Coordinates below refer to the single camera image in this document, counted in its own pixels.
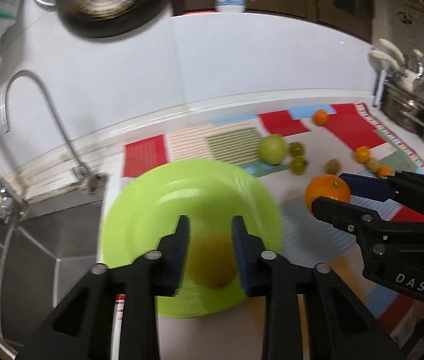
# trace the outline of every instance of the orange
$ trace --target orange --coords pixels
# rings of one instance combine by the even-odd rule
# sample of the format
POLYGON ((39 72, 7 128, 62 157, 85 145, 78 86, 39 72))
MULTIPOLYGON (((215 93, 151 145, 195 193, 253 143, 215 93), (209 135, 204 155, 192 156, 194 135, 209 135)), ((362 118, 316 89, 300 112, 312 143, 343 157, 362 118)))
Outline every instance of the orange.
POLYGON ((390 166, 387 165, 382 165, 378 170, 377 170, 377 178, 381 178, 381 176, 392 176, 392 174, 394 173, 394 171, 392 170, 392 168, 390 166))
POLYGON ((369 161, 369 158, 371 157, 371 151, 367 146, 358 147, 354 152, 354 157, 358 163, 363 164, 369 161))
POLYGON ((318 197, 350 203, 350 189, 343 179, 336 175, 322 175, 313 178, 305 190, 305 207, 312 214, 312 202, 318 197))
POLYGON ((314 115, 312 115, 312 120, 317 126, 325 126, 327 120, 329 120, 329 115, 323 109, 318 109, 315 111, 314 115))

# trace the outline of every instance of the screw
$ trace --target screw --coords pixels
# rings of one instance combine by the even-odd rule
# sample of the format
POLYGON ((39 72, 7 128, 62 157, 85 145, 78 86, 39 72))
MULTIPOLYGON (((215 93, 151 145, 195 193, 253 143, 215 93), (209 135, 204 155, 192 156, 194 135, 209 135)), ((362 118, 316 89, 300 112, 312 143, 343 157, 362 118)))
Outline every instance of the screw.
POLYGON ((383 244, 376 244, 372 248, 372 251, 375 254, 378 254, 379 256, 382 256, 384 253, 386 253, 386 247, 383 244))
POLYGON ((271 251, 271 250, 264 250, 262 253, 261 253, 261 257, 264 259, 264 260, 275 260, 276 258, 277 258, 277 255, 273 252, 273 251, 271 251))
POLYGON ((94 274, 94 275, 102 275, 105 273, 105 271, 107 270, 107 266, 105 266, 104 264, 96 264, 90 271, 94 274))
POLYGON ((331 267, 328 266, 325 263, 319 263, 315 266, 315 269, 317 269, 317 272, 321 273, 321 274, 328 274, 331 271, 331 267))
POLYGON ((157 259, 160 259, 162 257, 162 253, 158 250, 151 250, 149 253, 147 253, 146 255, 145 255, 145 258, 146 259, 150 259, 150 260, 157 260, 157 259))

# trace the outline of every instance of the sink basin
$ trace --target sink basin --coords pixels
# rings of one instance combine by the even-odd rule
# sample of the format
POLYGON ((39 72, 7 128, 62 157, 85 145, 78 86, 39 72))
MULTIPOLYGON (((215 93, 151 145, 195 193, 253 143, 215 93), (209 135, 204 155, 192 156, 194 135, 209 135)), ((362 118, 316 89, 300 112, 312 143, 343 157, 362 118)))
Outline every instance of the sink basin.
POLYGON ((15 350, 95 264, 102 197, 75 188, 0 225, 0 339, 15 350))

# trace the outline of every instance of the lime green bowl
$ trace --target lime green bowl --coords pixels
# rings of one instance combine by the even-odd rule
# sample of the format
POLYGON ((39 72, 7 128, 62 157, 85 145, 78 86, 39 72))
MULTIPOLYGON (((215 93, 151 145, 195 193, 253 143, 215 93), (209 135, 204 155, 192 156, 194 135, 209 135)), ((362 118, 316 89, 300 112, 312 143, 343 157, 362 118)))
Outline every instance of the lime green bowl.
MULTIPOLYGON (((172 234, 180 215, 190 218, 191 236, 199 232, 230 234, 232 218, 244 217, 250 234, 278 251, 281 221, 265 187, 240 167, 192 159, 167 163, 144 173, 122 191, 101 229, 104 262, 130 264, 172 234)), ((158 297, 160 315, 192 318, 219 312, 245 298, 238 277, 220 289, 195 284, 184 273, 176 297, 158 297)))

